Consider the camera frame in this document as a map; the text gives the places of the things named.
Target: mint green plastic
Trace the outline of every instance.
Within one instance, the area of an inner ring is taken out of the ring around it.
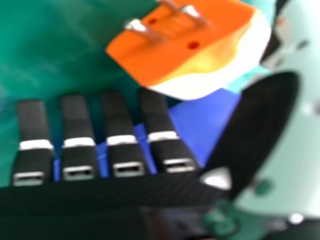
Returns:
[[[126,20],[156,5],[154,0],[0,0],[0,187],[9,184],[18,148],[18,100],[45,101],[56,148],[62,143],[61,95],[87,96],[98,142],[103,130],[97,93],[124,92],[137,121],[138,85],[104,48]]]

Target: usb port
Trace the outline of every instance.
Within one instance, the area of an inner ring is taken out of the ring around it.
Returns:
[[[190,158],[168,159],[163,163],[166,167],[166,171],[171,174],[190,172],[196,169],[193,160]]]
[[[13,175],[13,185],[15,187],[37,186],[44,182],[45,174],[41,171],[20,172]]]
[[[114,176],[118,178],[122,177],[135,177],[145,174],[144,166],[141,162],[123,162],[113,165]]]
[[[65,181],[81,181],[94,178],[92,166],[72,166],[63,169],[63,179]]]

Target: orange plastic surface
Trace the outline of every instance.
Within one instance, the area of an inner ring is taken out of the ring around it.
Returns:
[[[238,0],[176,0],[193,5],[206,19],[199,26],[184,13],[163,5],[141,21],[165,40],[151,43],[125,30],[106,48],[139,84],[148,87],[191,73],[210,73],[232,61],[256,9]]]

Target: orange plug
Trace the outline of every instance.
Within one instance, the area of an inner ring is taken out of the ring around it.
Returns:
[[[140,85],[182,100],[204,97],[259,64],[271,28],[238,0],[159,0],[106,52]]]

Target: blue surface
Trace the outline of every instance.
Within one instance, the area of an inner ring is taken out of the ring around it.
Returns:
[[[219,89],[209,96],[179,103],[169,110],[178,134],[193,151],[201,167],[206,164],[239,99],[239,94]],[[144,125],[138,124],[134,129],[150,171],[156,174],[157,170],[147,143]],[[96,151],[101,176],[106,178],[109,175],[106,143],[97,145]],[[55,181],[60,179],[59,168],[60,160],[56,160],[54,162]]]

